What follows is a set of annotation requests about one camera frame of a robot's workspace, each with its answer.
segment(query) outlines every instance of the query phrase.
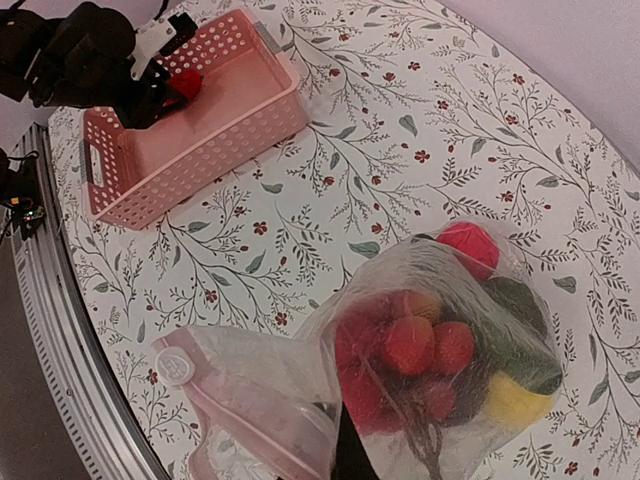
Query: clear plastic bag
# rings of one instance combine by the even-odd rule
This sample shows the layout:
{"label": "clear plastic bag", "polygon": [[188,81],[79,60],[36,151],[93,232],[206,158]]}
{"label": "clear plastic bag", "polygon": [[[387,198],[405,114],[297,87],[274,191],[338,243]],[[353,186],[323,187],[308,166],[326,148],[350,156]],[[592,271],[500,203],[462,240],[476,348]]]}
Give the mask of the clear plastic bag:
{"label": "clear plastic bag", "polygon": [[335,345],[343,401],[380,478],[467,479],[553,407],[563,374],[549,312],[499,242],[470,222],[409,238],[298,333]]}
{"label": "clear plastic bag", "polygon": [[470,222],[411,237],[294,339],[187,327],[159,340],[160,378],[203,425],[194,478],[216,478],[218,426],[285,480],[328,479],[341,399],[380,478],[469,478],[551,410],[563,378],[546,304],[499,242]]}

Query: table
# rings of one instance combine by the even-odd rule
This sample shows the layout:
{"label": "table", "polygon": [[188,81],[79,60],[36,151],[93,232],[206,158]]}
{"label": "table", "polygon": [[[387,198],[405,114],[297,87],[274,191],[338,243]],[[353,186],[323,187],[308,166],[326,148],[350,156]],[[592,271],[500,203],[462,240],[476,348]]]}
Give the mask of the table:
{"label": "table", "polygon": [[[183,8],[204,23],[240,3]],[[186,324],[290,335],[381,249],[479,216],[499,221],[548,301],[566,381],[554,411],[474,478],[638,478],[640,182],[610,143],[435,1],[246,3],[290,52],[313,120],[146,230],[90,219],[81,112],[50,121],[84,301],[170,475],[188,478],[200,432],[158,383],[155,339]],[[243,455],[229,439],[217,448]],[[233,458],[222,478],[264,476]]]}

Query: red ball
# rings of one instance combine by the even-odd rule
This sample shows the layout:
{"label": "red ball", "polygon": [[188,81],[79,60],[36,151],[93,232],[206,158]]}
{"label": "red ball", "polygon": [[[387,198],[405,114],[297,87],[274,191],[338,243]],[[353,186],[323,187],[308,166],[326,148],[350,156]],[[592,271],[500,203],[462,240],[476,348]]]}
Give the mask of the red ball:
{"label": "red ball", "polygon": [[453,411],[456,390],[447,381],[431,380],[424,386],[427,411],[436,422],[442,422]]}
{"label": "red ball", "polygon": [[420,375],[431,366],[434,354],[431,322],[422,317],[404,317],[389,330],[382,360],[404,375]]}
{"label": "red ball", "polygon": [[473,359],[475,341],[471,329],[461,322],[445,322],[433,327],[435,359],[431,371],[442,375],[456,375],[467,368]]}
{"label": "red ball", "polygon": [[338,368],[377,356],[390,321],[387,296],[366,297],[347,307],[336,320],[335,355]]}
{"label": "red ball", "polygon": [[361,432],[372,432],[386,406],[384,396],[371,375],[362,367],[339,372],[342,400],[351,420]]}
{"label": "red ball", "polygon": [[487,231],[474,223],[454,223],[437,240],[466,255],[458,259],[478,281],[488,280],[498,266],[500,250]]}

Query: pink basket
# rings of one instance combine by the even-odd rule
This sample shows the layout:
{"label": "pink basket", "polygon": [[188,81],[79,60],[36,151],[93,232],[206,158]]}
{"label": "pink basket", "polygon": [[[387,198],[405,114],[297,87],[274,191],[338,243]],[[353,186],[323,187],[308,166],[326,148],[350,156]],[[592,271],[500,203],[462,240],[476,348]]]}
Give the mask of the pink basket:
{"label": "pink basket", "polygon": [[304,128],[299,76],[264,25],[233,10],[159,60],[204,76],[198,97],[148,130],[111,108],[84,114],[84,167],[97,220],[140,230],[216,178]]}

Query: yellow ball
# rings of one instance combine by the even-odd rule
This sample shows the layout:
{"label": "yellow ball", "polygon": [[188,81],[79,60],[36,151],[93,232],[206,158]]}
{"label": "yellow ball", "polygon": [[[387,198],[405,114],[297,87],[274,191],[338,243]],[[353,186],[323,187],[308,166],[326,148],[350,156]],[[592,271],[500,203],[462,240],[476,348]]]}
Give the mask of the yellow ball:
{"label": "yellow ball", "polygon": [[554,397],[531,393],[498,372],[489,380],[484,410],[495,421],[520,432],[548,414],[554,404]]}

